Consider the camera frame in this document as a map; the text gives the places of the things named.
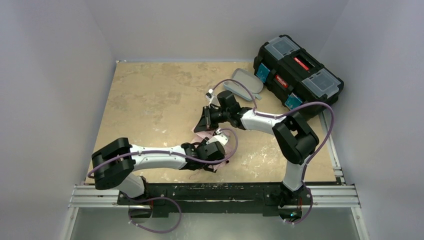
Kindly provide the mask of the pink and black folding umbrella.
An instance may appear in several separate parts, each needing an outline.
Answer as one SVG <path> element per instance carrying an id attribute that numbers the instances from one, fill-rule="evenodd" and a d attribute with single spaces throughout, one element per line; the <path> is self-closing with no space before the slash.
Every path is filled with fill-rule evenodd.
<path id="1" fill-rule="evenodd" d="M 231 134 L 230 134 L 229 130 L 223 130 L 221 132 L 221 135 L 223 137 L 225 137 L 224 143 L 222 145 L 225 149 L 225 156 L 227 156 L 233 150 L 233 147 L 229 143 L 229 141 L 231 139 Z M 205 138 L 212 139 L 213 137 L 214 137 L 214 131 L 213 130 L 212 131 L 196 132 L 195 137 L 192 139 L 192 142 L 197 143 L 197 142 L 201 142 Z M 219 168 L 224 167 L 228 163 L 229 163 L 229 160 L 223 161 L 223 162 L 216 164 L 216 165 L 208 165 L 205 170 L 206 171 L 212 171 L 212 172 L 215 173 Z"/>

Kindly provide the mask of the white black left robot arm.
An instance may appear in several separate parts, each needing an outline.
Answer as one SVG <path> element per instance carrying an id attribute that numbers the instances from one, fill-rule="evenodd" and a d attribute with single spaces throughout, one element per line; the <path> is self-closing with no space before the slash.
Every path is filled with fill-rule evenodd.
<path id="1" fill-rule="evenodd" d="M 91 156 L 92 170 L 87 174 L 97 190 L 115 189 L 129 198 L 146 195 L 147 181 L 134 171 L 174 169 L 214 171 L 214 166 L 228 159 L 225 146 L 229 137 L 215 133 L 200 142 L 182 143 L 173 147 L 153 148 L 130 144 L 120 137 Z"/>

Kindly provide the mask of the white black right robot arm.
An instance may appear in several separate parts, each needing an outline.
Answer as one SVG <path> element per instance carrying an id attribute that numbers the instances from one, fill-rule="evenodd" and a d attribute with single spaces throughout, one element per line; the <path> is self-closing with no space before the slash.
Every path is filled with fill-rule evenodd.
<path id="1" fill-rule="evenodd" d="M 217 95 L 218 104 L 204 106 L 194 132 L 218 129 L 221 123 L 232 127 L 267 133 L 275 137 L 287 160 L 284 178 L 280 184 L 281 197 L 297 197 L 304 187 L 307 161 L 315 152 L 319 138 L 299 113 L 278 117 L 262 113 L 252 107 L 242 107 L 232 92 L 225 90 Z"/>

